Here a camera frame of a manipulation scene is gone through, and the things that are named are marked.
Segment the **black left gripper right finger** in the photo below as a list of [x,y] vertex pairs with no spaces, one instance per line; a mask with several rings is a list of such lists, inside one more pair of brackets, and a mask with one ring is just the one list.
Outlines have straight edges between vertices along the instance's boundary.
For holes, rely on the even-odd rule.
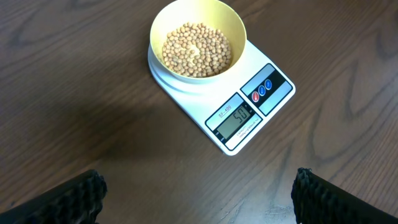
[[303,224],[397,224],[397,218],[312,173],[299,168],[291,198]]

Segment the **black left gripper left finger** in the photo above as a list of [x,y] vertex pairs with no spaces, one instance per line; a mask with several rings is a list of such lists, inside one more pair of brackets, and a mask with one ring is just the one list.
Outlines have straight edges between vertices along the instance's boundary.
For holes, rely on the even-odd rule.
[[104,177],[88,170],[1,214],[1,223],[96,223],[107,194]]

